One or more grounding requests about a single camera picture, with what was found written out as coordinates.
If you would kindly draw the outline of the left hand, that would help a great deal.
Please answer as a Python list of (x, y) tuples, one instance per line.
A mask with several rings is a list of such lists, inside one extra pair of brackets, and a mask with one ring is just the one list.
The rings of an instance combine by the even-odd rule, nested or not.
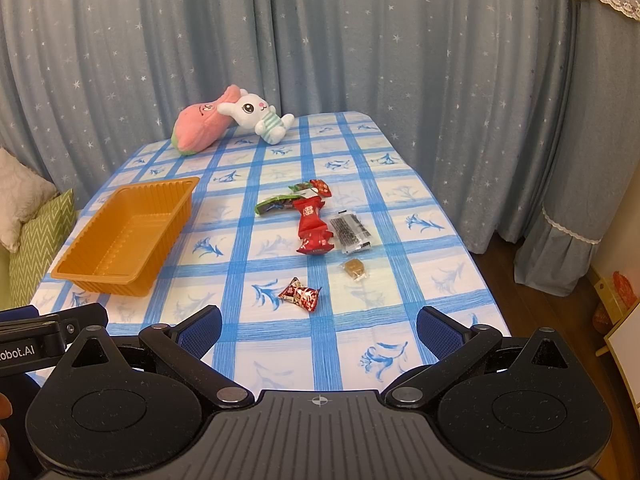
[[(0, 394), (0, 422), (8, 419), (13, 413), (12, 404), (9, 399)], [(8, 433), (2, 425), (0, 425), (0, 460), (2, 464), (6, 463), (10, 450), (10, 440)]]

